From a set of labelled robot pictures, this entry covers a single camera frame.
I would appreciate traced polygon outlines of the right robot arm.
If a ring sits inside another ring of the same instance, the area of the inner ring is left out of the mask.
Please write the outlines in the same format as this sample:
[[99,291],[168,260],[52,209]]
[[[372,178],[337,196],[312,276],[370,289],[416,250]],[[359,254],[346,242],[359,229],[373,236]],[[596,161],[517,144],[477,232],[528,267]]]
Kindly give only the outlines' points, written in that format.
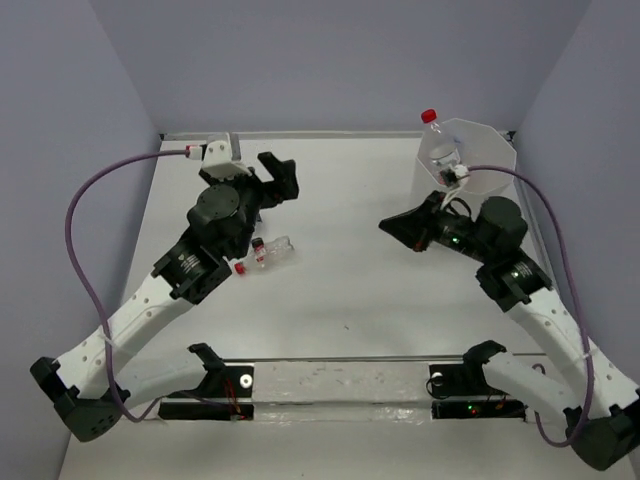
[[482,291],[541,348],[562,379],[516,360],[495,341],[470,348],[460,368],[470,391],[488,387],[522,401],[563,429],[575,454],[605,471],[639,446],[639,386],[621,372],[564,306],[550,278],[522,249],[528,231],[519,206],[492,196],[476,218],[445,209],[432,192],[418,207],[383,219],[379,227],[422,252],[437,243],[480,263]]

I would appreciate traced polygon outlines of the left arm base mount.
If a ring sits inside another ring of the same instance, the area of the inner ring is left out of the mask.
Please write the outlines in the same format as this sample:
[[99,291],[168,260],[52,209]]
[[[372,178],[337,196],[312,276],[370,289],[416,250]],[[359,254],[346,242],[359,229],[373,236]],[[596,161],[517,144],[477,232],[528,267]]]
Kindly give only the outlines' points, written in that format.
[[204,367],[200,383],[164,398],[157,411],[162,420],[251,421],[255,367],[227,363],[205,343],[188,347]]

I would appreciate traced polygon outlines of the large red label bottle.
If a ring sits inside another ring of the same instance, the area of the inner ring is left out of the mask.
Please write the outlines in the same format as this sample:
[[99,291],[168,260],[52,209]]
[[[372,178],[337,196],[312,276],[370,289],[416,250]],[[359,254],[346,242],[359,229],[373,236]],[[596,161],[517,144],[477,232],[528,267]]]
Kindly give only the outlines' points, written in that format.
[[436,179],[440,173],[461,163],[460,154],[454,137],[441,124],[435,109],[421,113],[423,133],[417,160]]

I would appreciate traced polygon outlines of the small red cap bottle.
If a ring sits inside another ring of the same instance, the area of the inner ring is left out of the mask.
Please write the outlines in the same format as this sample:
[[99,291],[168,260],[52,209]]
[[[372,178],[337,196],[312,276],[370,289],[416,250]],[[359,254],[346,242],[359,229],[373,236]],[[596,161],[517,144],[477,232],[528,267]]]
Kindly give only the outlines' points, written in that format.
[[272,241],[255,237],[250,242],[247,255],[234,264],[234,271],[240,276],[263,273],[291,261],[295,248],[289,236],[280,236]]

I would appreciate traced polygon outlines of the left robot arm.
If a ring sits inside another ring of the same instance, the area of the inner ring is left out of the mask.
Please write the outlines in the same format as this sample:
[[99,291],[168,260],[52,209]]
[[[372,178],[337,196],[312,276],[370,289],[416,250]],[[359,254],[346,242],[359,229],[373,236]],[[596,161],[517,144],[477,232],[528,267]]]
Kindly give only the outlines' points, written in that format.
[[100,325],[91,335],[57,358],[32,364],[32,377],[77,440],[93,441],[121,418],[136,423],[133,408],[153,408],[177,392],[209,395],[221,387],[231,393],[224,361],[205,343],[129,377],[121,373],[157,334],[231,276],[229,263],[249,252],[262,210],[298,198],[294,160],[281,161],[271,152],[258,160],[271,180],[234,160],[205,160],[199,175],[208,186],[187,212],[186,230],[140,287],[112,315],[96,302]]

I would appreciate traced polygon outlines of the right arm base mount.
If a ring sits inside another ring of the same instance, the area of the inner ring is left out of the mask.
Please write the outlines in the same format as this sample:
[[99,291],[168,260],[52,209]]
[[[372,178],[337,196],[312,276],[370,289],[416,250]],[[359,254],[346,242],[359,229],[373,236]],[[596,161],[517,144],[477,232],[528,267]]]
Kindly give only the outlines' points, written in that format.
[[482,371],[491,356],[505,352],[504,346],[489,340],[471,347],[458,363],[430,365],[425,390],[432,399],[432,418],[525,420],[527,407],[491,387]]

